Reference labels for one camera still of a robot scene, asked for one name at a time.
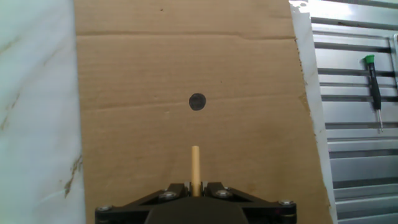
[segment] wooden dowel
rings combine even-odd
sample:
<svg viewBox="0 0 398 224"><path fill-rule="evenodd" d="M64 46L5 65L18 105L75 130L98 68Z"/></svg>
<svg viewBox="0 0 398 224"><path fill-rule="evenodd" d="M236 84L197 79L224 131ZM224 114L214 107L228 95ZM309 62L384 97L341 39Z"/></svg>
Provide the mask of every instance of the wooden dowel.
<svg viewBox="0 0 398 224"><path fill-rule="evenodd" d="M192 196L200 197L200 152L198 146L192 146Z"/></svg>

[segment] cardboard sheet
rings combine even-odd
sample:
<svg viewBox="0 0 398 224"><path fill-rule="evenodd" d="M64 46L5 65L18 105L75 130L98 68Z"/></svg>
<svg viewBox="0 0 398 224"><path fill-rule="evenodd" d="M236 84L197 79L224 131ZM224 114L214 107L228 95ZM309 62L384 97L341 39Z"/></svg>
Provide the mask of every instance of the cardboard sheet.
<svg viewBox="0 0 398 224"><path fill-rule="evenodd" d="M331 223L288 1L75 1L87 223L190 179ZM194 111L194 93L206 97Z"/></svg>

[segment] metal shelf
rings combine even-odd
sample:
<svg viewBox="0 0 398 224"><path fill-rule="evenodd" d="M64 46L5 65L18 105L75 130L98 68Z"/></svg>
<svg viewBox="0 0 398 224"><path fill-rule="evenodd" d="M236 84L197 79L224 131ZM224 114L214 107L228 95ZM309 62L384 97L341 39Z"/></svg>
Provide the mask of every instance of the metal shelf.
<svg viewBox="0 0 398 224"><path fill-rule="evenodd" d="M398 33L398 2L344 2L308 2L339 224L398 223L398 92L390 41ZM379 75L383 133L362 61L369 54Z"/></svg>

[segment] black dot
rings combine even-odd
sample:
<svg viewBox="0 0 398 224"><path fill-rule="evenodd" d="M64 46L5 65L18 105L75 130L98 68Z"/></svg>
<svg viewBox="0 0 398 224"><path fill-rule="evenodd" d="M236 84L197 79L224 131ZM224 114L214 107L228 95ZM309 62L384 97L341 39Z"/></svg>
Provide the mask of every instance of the black dot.
<svg viewBox="0 0 398 224"><path fill-rule="evenodd" d="M195 93L189 98L189 106L192 110L202 110L206 105L206 97L201 93Z"/></svg>

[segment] bolt head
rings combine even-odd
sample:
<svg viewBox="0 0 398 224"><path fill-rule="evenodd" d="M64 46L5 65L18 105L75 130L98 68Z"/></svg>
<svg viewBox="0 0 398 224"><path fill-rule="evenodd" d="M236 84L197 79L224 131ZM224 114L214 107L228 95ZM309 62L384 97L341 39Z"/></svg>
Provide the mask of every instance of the bolt head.
<svg viewBox="0 0 398 224"><path fill-rule="evenodd" d="M112 205L104 205L104 206L98 207L97 211L106 212L106 211L109 211L111 209L112 209Z"/></svg>
<svg viewBox="0 0 398 224"><path fill-rule="evenodd" d="M219 197L222 197L222 198L226 198L226 197L231 196L231 193L228 192L227 190L217 190L216 195Z"/></svg>
<svg viewBox="0 0 398 224"><path fill-rule="evenodd" d="M173 199L177 196L175 192L164 192L161 195L159 195L159 198L163 199Z"/></svg>
<svg viewBox="0 0 398 224"><path fill-rule="evenodd" d="M291 201L291 200L280 200L279 201L279 205L291 205L291 204L293 204L294 202L293 201Z"/></svg>

